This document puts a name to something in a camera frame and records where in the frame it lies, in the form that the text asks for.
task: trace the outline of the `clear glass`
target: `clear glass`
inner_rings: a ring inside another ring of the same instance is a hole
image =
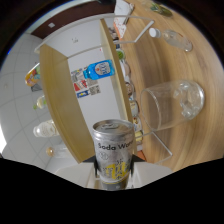
[[[177,80],[142,90],[140,104],[152,131],[192,120],[204,105],[204,91],[194,81]]]
[[[174,47],[181,48],[185,51],[192,50],[192,43],[180,33],[177,33],[173,30],[165,30],[162,36],[168,44]]]
[[[53,120],[48,120],[40,123],[38,126],[34,127],[33,134],[36,137],[52,137],[59,135],[59,132],[54,124]]]
[[[172,12],[161,5],[161,3],[158,3],[156,1],[152,0],[138,0],[141,5],[144,7],[146,11],[154,11],[162,16],[165,17],[172,17]]]
[[[45,99],[45,96],[43,95],[37,99],[37,103],[33,106],[33,109],[35,109],[35,110],[37,108],[44,109],[44,108],[46,108],[46,106],[47,106],[47,101]]]

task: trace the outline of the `soda can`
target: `soda can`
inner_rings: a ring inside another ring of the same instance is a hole
[[[135,138],[133,124],[104,120],[93,125],[96,161],[104,190],[124,190],[128,183]]]
[[[131,96],[133,96],[134,93],[134,86],[132,85],[131,82],[125,82],[126,85],[126,89],[127,89],[127,94],[128,94],[128,98],[130,98]]]

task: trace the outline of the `wooden shelf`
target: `wooden shelf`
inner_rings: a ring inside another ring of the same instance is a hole
[[[69,151],[81,163],[95,155],[95,151],[71,82],[67,57],[43,45],[40,65],[43,92],[51,117]]]
[[[105,59],[111,59],[115,67],[111,81],[120,117],[133,122],[120,62],[104,20],[100,21],[100,32]],[[44,44],[40,48],[40,65],[43,92],[51,117],[69,151],[81,163],[95,155],[95,151],[72,85],[67,57]],[[134,140],[133,153],[137,154],[135,146]]]

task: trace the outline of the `drinking glass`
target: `drinking glass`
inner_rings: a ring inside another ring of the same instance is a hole
[[[152,131],[192,120],[204,105],[204,91],[194,81],[177,80],[143,89],[140,105]]]

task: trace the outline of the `plastic bottle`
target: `plastic bottle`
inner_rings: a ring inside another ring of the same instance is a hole
[[[119,60],[125,59],[125,53],[122,49],[116,49]]]
[[[46,107],[46,105],[47,105],[47,102],[43,95],[37,99],[37,103],[35,105],[33,105],[33,109],[34,110],[36,110],[37,108],[44,109]]]
[[[170,44],[174,47],[178,47],[185,51],[192,50],[192,43],[186,37],[182,36],[180,33],[177,33],[173,30],[165,30],[161,34],[160,30],[155,29],[155,28],[150,28],[149,34],[151,37],[156,37],[156,38],[160,38],[162,36],[163,39],[168,44]]]
[[[58,136],[59,132],[54,124],[53,120],[48,120],[40,123],[38,126],[34,127],[33,134],[36,137],[52,137]]]
[[[72,154],[64,144],[49,147],[47,148],[46,153],[48,156],[54,158],[73,158]]]
[[[114,75],[115,70],[112,60],[100,61],[90,64],[86,70],[83,71],[85,79],[101,79],[107,76]]]

